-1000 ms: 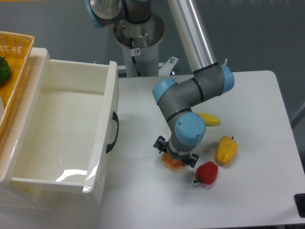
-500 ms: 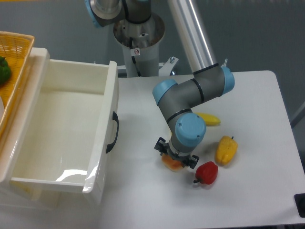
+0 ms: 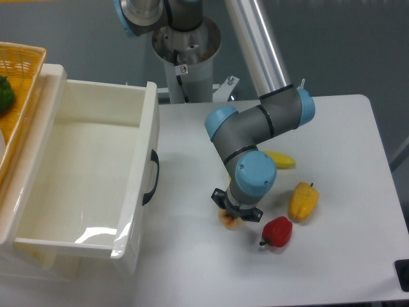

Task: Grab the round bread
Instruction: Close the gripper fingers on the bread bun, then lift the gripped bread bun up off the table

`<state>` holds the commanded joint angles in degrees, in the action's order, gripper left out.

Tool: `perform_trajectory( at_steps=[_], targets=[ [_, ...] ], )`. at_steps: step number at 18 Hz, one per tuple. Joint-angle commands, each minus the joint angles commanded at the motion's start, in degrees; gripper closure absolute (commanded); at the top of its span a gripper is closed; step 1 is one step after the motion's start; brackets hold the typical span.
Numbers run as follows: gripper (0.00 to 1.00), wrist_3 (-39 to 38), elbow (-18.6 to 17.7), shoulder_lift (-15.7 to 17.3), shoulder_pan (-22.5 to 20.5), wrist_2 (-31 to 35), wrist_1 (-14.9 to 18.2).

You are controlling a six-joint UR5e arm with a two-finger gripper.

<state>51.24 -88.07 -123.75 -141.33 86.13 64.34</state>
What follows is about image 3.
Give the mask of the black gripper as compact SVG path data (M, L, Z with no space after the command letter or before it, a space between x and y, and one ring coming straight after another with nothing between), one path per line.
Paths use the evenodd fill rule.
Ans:
M215 188L211 199L220 209L225 210L234 219L240 218L243 221L260 222L263 216L263 211L255 205L246 205L237 201L231 194L230 189L223 191Z

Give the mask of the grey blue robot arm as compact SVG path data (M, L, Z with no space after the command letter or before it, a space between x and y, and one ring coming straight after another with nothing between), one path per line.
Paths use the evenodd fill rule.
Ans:
M125 33L152 35L162 60L171 103L215 100L213 59L220 49L217 25L203 15L201 1L116 1ZM282 62L274 32L261 1L227 1L226 8L259 104L245 111L223 106L204 122L231 181L216 189L212 200L244 221L258 222L257 205L271 189L277 168L258 150L264 141L299 128L315 115L314 100L295 87Z

